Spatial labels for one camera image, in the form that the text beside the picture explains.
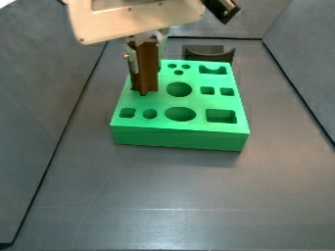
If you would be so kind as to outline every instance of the shape sorter hole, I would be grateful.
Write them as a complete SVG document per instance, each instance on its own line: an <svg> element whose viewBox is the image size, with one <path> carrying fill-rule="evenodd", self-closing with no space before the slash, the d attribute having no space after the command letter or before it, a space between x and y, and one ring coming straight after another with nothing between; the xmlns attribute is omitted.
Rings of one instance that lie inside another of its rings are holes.
<svg viewBox="0 0 335 251"><path fill-rule="evenodd" d="M182 65L182 68L183 68L183 69L190 69L191 66L190 66L190 65Z"/></svg>
<svg viewBox="0 0 335 251"><path fill-rule="evenodd" d="M131 119L135 117L136 109L135 108L123 108L120 110L120 118Z"/></svg>
<svg viewBox="0 0 335 251"><path fill-rule="evenodd" d="M167 65L171 69L175 69L176 68L176 64L168 64Z"/></svg>
<svg viewBox="0 0 335 251"><path fill-rule="evenodd" d="M168 119L176 122L188 122L195 119L196 113L192 109L186 107L171 107L166 110Z"/></svg>
<svg viewBox="0 0 335 251"><path fill-rule="evenodd" d="M235 111L232 110L207 109L206 119L210 123L236 124Z"/></svg>
<svg viewBox="0 0 335 251"><path fill-rule="evenodd" d="M174 82L167 86L167 93L174 97L186 97L192 92L192 87L186 82Z"/></svg>
<svg viewBox="0 0 335 251"><path fill-rule="evenodd" d="M174 71L174 73L175 73L176 75L183 75L183 71L182 71L182 70L176 70L176 71Z"/></svg>
<svg viewBox="0 0 335 251"><path fill-rule="evenodd" d="M235 91L231 88L220 88L222 95L235 96Z"/></svg>
<svg viewBox="0 0 335 251"><path fill-rule="evenodd" d="M147 119L147 120L151 120L154 119L155 117L158 116L158 111L154 110L154 109L148 109L143 112L143 117Z"/></svg>
<svg viewBox="0 0 335 251"><path fill-rule="evenodd" d="M200 87L200 91L202 91L202 94L215 95L215 88L214 87L203 86L203 87Z"/></svg>
<svg viewBox="0 0 335 251"><path fill-rule="evenodd" d="M226 75L227 74L227 68L226 67L218 67L216 69L208 69L206 66L199 66L199 73L202 75Z"/></svg>

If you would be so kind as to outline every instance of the square hole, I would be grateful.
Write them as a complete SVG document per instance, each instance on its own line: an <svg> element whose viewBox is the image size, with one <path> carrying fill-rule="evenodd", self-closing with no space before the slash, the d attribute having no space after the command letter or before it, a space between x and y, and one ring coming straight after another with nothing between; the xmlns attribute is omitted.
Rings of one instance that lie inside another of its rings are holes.
<svg viewBox="0 0 335 251"><path fill-rule="evenodd" d="M210 123L236 124L235 111L232 110L207 109L206 119Z"/></svg>
<svg viewBox="0 0 335 251"><path fill-rule="evenodd" d="M215 95L215 88L203 86L200 88L202 94Z"/></svg>
<svg viewBox="0 0 335 251"><path fill-rule="evenodd" d="M222 95L235 96L235 91L231 88L220 88Z"/></svg>
<svg viewBox="0 0 335 251"><path fill-rule="evenodd" d="M120 110L120 118L131 119L135 117L136 109L135 108L123 108Z"/></svg>

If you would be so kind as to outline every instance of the rectangular hole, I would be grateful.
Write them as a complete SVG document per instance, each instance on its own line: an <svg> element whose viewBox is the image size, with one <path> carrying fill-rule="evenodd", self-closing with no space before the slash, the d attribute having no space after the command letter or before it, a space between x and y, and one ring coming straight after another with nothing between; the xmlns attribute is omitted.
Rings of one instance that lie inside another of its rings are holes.
<svg viewBox="0 0 335 251"><path fill-rule="evenodd" d="M207 109L206 119L210 123L236 124L235 111L232 110Z"/></svg>
<svg viewBox="0 0 335 251"><path fill-rule="evenodd" d="M199 66L199 73L202 75L226 75L227 74L227 68L226 67L218 67L216 69L208 69L206 66Z"/></svg>
<svg viewBox="0 0 335 251"><path fill-rule="evenodd" d="M231 88L220 88L222 95L235 96L235 91Z"/></svg>
<svg viewBox="0 0 335 251"><path fill-rule="evenodd" d="M215 88L203 86L200 87L202 94L215 95Z"/></svg>
<svg viewBox="0 0 335 251"><path fill-rule="evenodd" d="M136 113L136 109L135 108L123 108L120 110L119 117L120 118L126 118L126 119L131 119L131 118L135 117L135 113Z"/></svg>

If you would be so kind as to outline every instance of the green shape sorter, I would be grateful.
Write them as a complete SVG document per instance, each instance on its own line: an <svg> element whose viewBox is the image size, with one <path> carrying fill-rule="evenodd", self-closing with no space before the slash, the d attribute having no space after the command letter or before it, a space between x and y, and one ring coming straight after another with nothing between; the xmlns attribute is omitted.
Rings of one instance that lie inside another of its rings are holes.
<svg viewBox="0 0 335 251"><path fill-rule="evenodd" d="M116 144L240 151L250 135L228 63L163 60L158 92L126 80L111 119Z"/></svg>

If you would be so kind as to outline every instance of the circular hole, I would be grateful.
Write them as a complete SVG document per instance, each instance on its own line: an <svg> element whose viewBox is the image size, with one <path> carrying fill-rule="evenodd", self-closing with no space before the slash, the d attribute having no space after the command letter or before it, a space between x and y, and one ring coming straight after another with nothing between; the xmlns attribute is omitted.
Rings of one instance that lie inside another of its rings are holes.
<svg viewBox="0 0 335 251"><path fill-rule="evenodd" d="M191 68L190 65L182 65L182 67L183 67L184 69L190 69L190 68Z"/></svg>
<svg viewBox="0 0 335 251"><path fill-rule="evenodd" d="M168 64L167 66L172 69L176 68L176 64Z"/></svg>
<svg viewBox="0 0 335 251"><path fill-rule="evenodd" d="M148 120L154 119L158 116L158 111L154 109L148 109L143 112L143 117Z"/></svg>
<svg viewBox="0 0 335 251"><path fill-rule="evenodd" d="M176 75L183 75L183 71L182 71L182 70L176 70L176 71L174 71L174 73L175 73Z"/></svg>
<svg viewBox="0 0 335 251"><path fill-rule="evenodd" d="M194 110L186 107L172 107L166 110L166 116L168 119L176 122L188 122L196 117Z"/></svg>
<svg viewBox="0 0 335 251"><path fill-rule="evenodd" d="M186 82L174 82L167 86L167 93L174 97L186 97L192 92L192 87Z"/></svg>

